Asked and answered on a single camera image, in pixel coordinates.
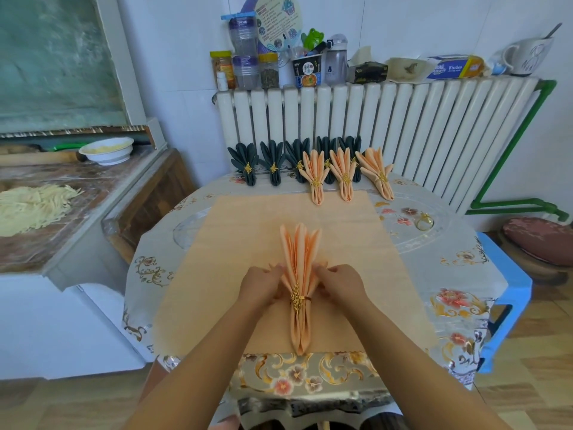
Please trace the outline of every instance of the hand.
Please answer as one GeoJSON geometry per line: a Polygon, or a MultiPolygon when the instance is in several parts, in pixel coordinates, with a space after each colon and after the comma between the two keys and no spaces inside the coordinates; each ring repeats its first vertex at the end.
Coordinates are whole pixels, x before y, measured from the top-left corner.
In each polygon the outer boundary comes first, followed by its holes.
{"type": "Polygon", "coordinates": [[[279,297],[278,284],[284,273],[282,264],[277,264],[272,270],[250,267],[241,282],[237,302],[256,309],[263,309],[279,297]]]}
{"type": "Polygon", "coordinates": [[[360,274],[348,264],[330,268],[313,264],[312,269],[320,279],[319,290],[329,296],[342,310],[355,302],[369,300],[360,274]]]}

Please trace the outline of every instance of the table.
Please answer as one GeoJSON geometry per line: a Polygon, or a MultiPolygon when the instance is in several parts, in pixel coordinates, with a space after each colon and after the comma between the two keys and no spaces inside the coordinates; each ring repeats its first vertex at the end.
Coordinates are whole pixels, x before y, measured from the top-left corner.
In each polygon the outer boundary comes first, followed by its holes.
{"type": "MultiPolygon", "coordinates": [[[[283,171],[280,186],[268,172],[257,173],[248,187],[231,173],[197,190],[178,204],[140,240],[127,276],[123,325],[134,342],[153,350],[153,318],[167,286],[204,217],[219,196],[298,193],[308,184],[283,171]]],[[[354,183],[366,190],[381,226],[406,267],[435,327],[439,345],[428,354],[464,385],[471,387],[486,336],[489,311],[507,282],[483,252],[482,245],[461,217],[440,198],[411,180],[390,175],[395,200],[383,199],[365,177],[354,183]],[[420,231],[415,221],[430,214],[434,226],[420,231]]],[[[337,190],[338,184],[324,189],[337,190]]],[[[158,356],[167,371],[181,357],[158,356]]],[[[393,400],[366,354],[315,353],[244,355],[231,380],[228,395],[237,402],[248,428],[268,419],[295,419],[303,428],[321,419],[354,425],[391,406],[393,400]]]]}

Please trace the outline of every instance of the rolling pin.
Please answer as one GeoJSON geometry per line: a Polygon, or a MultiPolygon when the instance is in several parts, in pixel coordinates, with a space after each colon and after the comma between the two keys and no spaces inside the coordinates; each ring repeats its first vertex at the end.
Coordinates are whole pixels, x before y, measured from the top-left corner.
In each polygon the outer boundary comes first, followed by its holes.
{"type": "Polygon", "coordinates": [[[0,155],[0,167],[15,165],[54,165],[86,161],[85,155],[77,151],[28,152],[0,155]]]}

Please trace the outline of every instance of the wooden cabinet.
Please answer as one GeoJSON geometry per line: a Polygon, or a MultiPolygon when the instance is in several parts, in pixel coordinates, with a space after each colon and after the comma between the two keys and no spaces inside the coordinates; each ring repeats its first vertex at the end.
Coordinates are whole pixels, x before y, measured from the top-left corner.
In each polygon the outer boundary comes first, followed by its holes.
{"type": "Polygon", "coordinates": [[[105,237],[131,263],[141,235],[196,189],[179,151],[164,151],[102,220],[105,237]]]}

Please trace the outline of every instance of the cushion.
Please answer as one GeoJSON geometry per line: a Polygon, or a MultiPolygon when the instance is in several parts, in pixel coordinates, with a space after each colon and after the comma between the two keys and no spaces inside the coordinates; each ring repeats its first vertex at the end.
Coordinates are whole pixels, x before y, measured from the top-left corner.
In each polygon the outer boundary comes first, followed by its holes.
{"type": "Polygon", "coordinates": [[[505,236],[542,261],[573,267],[573,229],[537,217],[514,217],[503,225],[505,236]]]}

